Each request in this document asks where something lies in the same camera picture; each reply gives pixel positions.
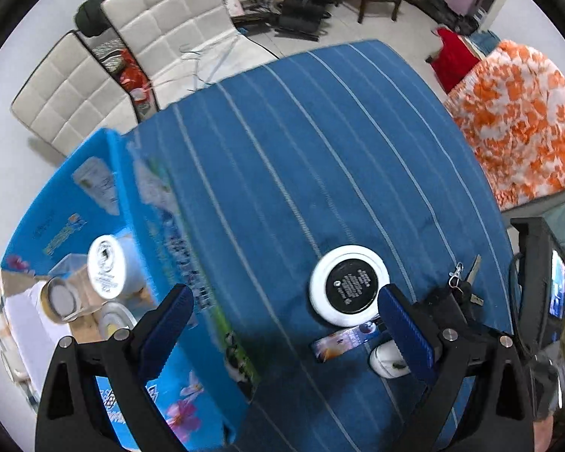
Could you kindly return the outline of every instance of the tile floor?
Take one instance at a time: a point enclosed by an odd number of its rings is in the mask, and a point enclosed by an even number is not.
[[[251,34],[248,37],[263,45],[279,57],[290,56],[318,47],[333,46],[363,39],[379,39],[398,52],[420,77],[444,101],[446,94],[437,82],[435,73],[425,58],[441,47],[441,40],[434,35],[436,22],[410,3],[403,2],[399,8],[398,21],[391,19],[392,3],[369,3],[362,24],[358,23],[359,0],[344,0],[339,6],[329,8],[332,17],[323,20],[323,35],[319,42],[291,37],[278,37],[271,29],[268,32]]]

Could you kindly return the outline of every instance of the white chair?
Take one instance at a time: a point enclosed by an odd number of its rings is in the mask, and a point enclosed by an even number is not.
[[[276,59],[236,30],[222,0],[105,0],[102,8],[161,108]]]
[[[109,127],[123,134],[138,125],[130,95],[73,31],[34,70],[11,112],[64,155],[96,129]]]

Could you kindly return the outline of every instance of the orange floral cloth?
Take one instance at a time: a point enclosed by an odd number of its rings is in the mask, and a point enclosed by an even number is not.
[[[544,54],[502,41],[444,105],[501,210],[565,189],[565,77]]]

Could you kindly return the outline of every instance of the screw head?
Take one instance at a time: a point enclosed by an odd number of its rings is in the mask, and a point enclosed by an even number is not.
[[[500,344],[503,347],[511,348],[513,346],[513,339],[505,334],[500,337]]]
[[[113,333],[113,338],[115,338],[115,340],[117,340],[118,342],[127,340],[129,336],[130,330],[128,330],[127,328],[119,328],[115,333]]]
[[[441,335],[449,342],[455,342],[458,340],[458,333],[452,328],[446,328],[443,332],[441,332]]]
[[[67,348],[73,343],[73,338],[70,336],[64,336],[58,341],[58,346],[61,348]]]

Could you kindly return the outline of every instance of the display screen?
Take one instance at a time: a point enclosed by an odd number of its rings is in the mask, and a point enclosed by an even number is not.
[[[565,305],[565,263],[553,250],[553,266],[550,282],[550,314],[556,318],[563,317]]]

